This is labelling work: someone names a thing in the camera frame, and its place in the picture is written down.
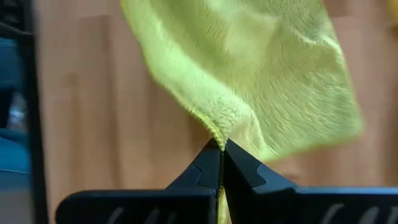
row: cloth fibers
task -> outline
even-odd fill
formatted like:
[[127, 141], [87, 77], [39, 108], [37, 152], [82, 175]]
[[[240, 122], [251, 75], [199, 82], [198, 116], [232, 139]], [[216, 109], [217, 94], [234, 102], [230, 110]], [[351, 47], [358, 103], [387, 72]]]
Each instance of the cloth fibers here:
[[360, 133], [343, 53], [319, 0], [121, 5], [154, 80], [222, 149], [230, 138], [265, 162]]

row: clamp jaw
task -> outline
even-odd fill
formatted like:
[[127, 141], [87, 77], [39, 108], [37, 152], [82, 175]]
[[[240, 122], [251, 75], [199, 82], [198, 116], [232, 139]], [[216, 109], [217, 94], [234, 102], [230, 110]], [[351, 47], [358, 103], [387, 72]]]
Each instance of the clamp jaw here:
[[57, 223], [215, 224], [221, 176], [234, 224], [398, 223], [396, 188], [299, 187], [232, 141], [221, 158], [214, 140], [166, 189], [76, 193]]

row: wood grain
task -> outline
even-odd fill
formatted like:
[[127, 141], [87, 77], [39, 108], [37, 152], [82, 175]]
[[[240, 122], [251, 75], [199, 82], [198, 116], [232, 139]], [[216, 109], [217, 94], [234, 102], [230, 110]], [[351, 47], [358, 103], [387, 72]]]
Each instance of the wood grain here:
[[[397, 38], [385, 4], [326, 2], [367, 122], [356, 141], [270, 164], [303, 185], [397, 185]], [[165, 187], [209, 138], [155, 85], [115, 0], [38, 0], [51, 217], [82, 189]]]

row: yellow microfiber cloth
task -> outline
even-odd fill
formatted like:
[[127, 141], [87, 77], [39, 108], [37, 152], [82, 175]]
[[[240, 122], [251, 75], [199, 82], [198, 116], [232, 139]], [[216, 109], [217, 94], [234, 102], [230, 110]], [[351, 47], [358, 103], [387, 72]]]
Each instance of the yellow microfiber cloth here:
[[154, 80], [221, 148], [231, 138], [269, 161], [361, 131], [343, 53], [320, 0], [121, 4]]

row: wooden table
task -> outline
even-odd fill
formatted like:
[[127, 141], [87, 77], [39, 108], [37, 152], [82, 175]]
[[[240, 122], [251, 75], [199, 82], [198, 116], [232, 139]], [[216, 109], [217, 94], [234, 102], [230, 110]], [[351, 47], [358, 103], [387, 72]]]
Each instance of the wooden table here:
[[[382, 0], [326, 2], [368, 123], [271, 164], [304, 185], [398, 184], [398, 46]], [[209, 138], [150, 79], [117, 0], [37, 0], [50, 211], [83, 189], [165, 187]]]

